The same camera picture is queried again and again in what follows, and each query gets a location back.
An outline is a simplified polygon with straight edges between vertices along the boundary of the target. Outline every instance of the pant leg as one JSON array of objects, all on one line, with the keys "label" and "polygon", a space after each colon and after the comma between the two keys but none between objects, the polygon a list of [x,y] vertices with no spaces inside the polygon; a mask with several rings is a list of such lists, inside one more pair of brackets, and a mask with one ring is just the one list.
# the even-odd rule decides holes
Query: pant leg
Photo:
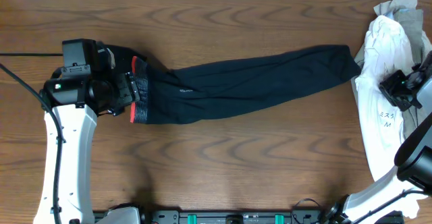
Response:
[{"label": "pant leg", "polygon": [[233,117],[326,90],[359,73],[349,48],[339,45],[167,73],[147,66],[148,117],[134,122],[192,123]]}]

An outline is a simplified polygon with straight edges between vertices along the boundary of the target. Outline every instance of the clothing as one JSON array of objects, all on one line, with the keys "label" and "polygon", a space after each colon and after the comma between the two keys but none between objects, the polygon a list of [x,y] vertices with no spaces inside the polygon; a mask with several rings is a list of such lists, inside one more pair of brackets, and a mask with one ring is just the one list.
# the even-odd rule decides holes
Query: clothing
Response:
[{"label": "clothing", "polygon": [[360,73],[348,46],[324,45],[268,57],[160,72],[135,59],[140,101],[134,123],[193,123],[265,109],[347,82]]},{"label": "clothing", "polygon": [[[385,16],[371,22],[364,39],[364,61],[361,74],[355,79],[358,91],[358,114],[364,149],[373,179],[377,181],[394,168],[394,157],[404,141],[402,112],[393,107],[379,90],[379,83],[398,69],[409,74],[414,65],[410,41],[399,23]],[[397,191],[415,187],[397,179],[393,188]],[[386,192],[383,198],[391,199],[394,192]],[[404,216],[415,218],[419,211],[416,195],[398,200],[388,211],[402,211]],[[379,217],[364,220],[373,224]]]},{"label": "clothing", "polygon": [[[410,41],[411,53],[414,63],[422,63],[427,53],[432,49],[431,42],[427,38],[423,29],[423,11],[416,9],[417,0],[393,0],[386,1],[376,5],[373,9],[379,15],[385,15],[401,24],[405,34]],[[365,57],[364,46],[354,58],[355,62],[362,67]],[[355,87],[356,78],[351,80],[354,98],[357,103],[357,91]],[[405,112],[402,112],[404,119],[404,136],[407,138],[419,126],[419,124],[427,117],[424,109],[410,107]]]}]

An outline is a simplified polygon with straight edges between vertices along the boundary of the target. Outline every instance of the black cable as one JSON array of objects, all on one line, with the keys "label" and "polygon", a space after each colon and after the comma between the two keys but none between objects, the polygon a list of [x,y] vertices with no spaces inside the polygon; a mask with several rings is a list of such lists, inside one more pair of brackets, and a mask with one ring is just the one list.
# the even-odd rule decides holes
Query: black cable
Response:
[{"label": "black cable", "polygon": [[0,53],[0,56],[63,56],[62,53]]},{"label": "black cable", "polygon": [[[296,208],[299,204],[302,204],[303,202],[306,202],[306,201],[314,202],[315,204],[317,204],[317,206],[318,206],[319,208],[321,208],[321,205],[319,205],[318,202],[316,202],[315,200],[313,200],[313,199],[311,199],[311,198],[304,198],[304,199],[300,200],[300,201],[297,202],[297,204],[295,204],[292,208]],[[297,219],[297,215],[296,215],[296,214],[292,215],[292,217],[293,217],[293,219],[297,222],[297,224],[303,224],[303,223],[300,223],[300,222],[298,221],[298,219]]]},{"label": "black cable", "polygon": [[362,216],[361,218],[357,219],[355,222],[353,222],[352,224],[359,224],[360,222],[364,221],[366,218],[378,213],[379,211],[382,211],[385,207],[395,203],[396,201],[398,201],[401,198],[405,198],[407,195],[409,194],[426,194],[426,192],[424,191],[420,191],[420,190],[408,190],[408,191],[403,191],[401,194],[399,194],[398,196],[396,196],[395,198],[392,198],[391,200],[387,201],[386,203],[382,204],[380,207],[376,208],[373,211],[369,211],[367,214],[365,214],[364,216]]},{"label": "black cable", "polygon": [[59,215],[59,176],[60,176],[60,162],[61,162],[61,148],[63,146],[63,135],[61,134],[60,124],[53,113],[53,110],[47,105],[46,102],[42,99],[42,97],[35,91],[31,86],[25,83],[21,78],[17,77],[14,73],[9,71],[2,63],[0,63],[0,68],[6,72],[9,76],[11,76],[14,80],[20,83],[25,89],[27,89],[33,96],[35,96],[45,110],[49,113],[49,115],[53,118],[55,128],[57,130],[57,156],[55,159],[55,170],[54,170],[54,184],[53,184],[53,213],[54,213],[54,222],[55,224],[60,224],[60,215]]}]

